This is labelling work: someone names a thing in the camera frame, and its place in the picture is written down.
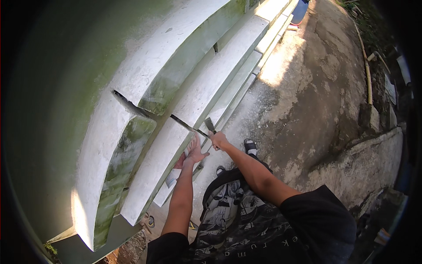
black t-shirt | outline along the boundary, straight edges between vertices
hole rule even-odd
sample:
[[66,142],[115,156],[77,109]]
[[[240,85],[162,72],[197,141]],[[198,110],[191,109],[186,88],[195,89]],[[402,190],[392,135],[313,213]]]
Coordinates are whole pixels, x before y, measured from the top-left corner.
[[147,263],[346,263],[353,251],[356,223],[325,185],[277,208],[231,174],[203,205],[195,241],[165,234],[148,244]]

shirt sleeve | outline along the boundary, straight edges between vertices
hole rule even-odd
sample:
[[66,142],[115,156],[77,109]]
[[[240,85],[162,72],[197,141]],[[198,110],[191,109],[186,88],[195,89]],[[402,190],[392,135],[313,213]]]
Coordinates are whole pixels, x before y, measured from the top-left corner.
[[189,249],[187,237],[181,233],[167,233],[148,243],[147,264],[179,263]]
[[326,185],[286,199],[280,211],[315,262],[347,262],[354,248],[356,222]]

blue barrel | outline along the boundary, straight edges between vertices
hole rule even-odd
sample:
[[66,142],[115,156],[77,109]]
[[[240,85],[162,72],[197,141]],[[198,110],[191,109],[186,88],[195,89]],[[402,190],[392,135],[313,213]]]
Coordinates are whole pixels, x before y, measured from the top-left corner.
[[302,22],[303,17],[306,14],[306,11],[308,10],[309,0],[299,0],[298,5],[293,10],[292,15],[292,24],[300,24]]

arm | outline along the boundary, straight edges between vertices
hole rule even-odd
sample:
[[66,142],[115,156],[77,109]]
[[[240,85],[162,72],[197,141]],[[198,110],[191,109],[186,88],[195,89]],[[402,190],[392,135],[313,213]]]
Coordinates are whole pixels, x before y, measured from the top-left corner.
[[259,161],[230,144],[221,131],[215,135],[211,132],[209,135],[213,147],[220,148],[232,158],[246,182],[259,196],[279,207],[287,198],[301,194],[277,179]]
[[174,187],[170,200],[167,220],[162,229],[161,235],[177,232],[187,237],[189,220],[192,215],[193,187],[192,171],[193,165],[203,160],[209,153],[201,154],[199,136],[195,133],[188,145],[188,156],[183,161],[182,171]]

hand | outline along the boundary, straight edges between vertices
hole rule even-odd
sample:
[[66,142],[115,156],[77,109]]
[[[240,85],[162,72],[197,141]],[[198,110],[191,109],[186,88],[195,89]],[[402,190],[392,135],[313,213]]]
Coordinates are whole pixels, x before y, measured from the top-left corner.
[[217,151],[218,149],[221,149],[222,151],[225,151],[225,148],[230,145],[229,141],[226,138],[226,135],[223,134],[223,132],[218,131],[217,133],[213,133],[211,131],[208,131],[208,135],[211,138],[212,141],[212,147]]
[[210,155],[210,153],[208,152],[204,154],[201,153],[201,143],[200,143],[197,132],[195,132],[195,135],[192,137],[191,141],[189,142],[187,146],[187,151],[189,154],[186,157],[186,159],[183,161],[183,165],[187,163],[192,163],[193,165],[197,162],[200,162],[205,157]]

